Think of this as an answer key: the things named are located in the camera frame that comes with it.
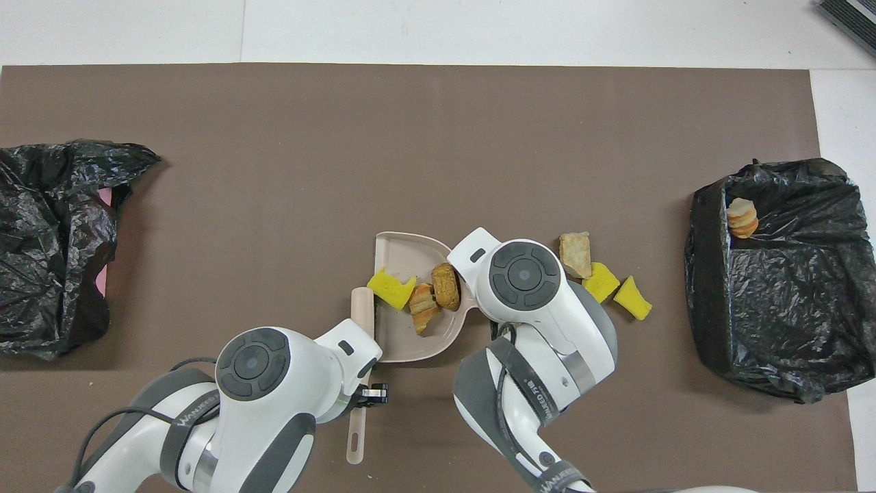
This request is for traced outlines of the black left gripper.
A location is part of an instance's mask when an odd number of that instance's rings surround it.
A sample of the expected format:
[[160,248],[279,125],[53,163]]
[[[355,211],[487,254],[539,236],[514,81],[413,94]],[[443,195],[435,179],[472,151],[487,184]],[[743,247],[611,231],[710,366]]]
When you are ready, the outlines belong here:
[[390,396],[390,386],[387,383],[366,385],[360,383],[355,391],[355,408],[369,408],[386,405]]

